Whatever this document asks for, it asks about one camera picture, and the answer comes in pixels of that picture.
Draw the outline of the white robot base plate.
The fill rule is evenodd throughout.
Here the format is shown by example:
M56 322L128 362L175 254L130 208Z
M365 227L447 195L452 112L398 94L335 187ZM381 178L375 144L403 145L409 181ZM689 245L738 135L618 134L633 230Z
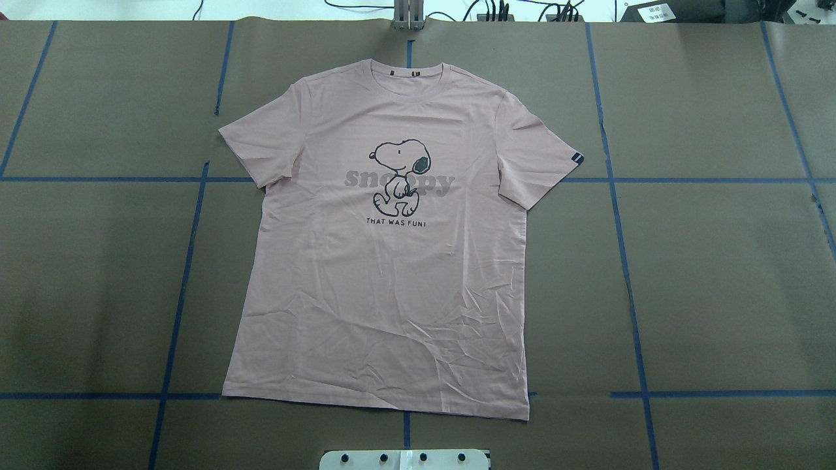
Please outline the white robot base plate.
M319 469L492 469L492 459L475 448L328 451Z

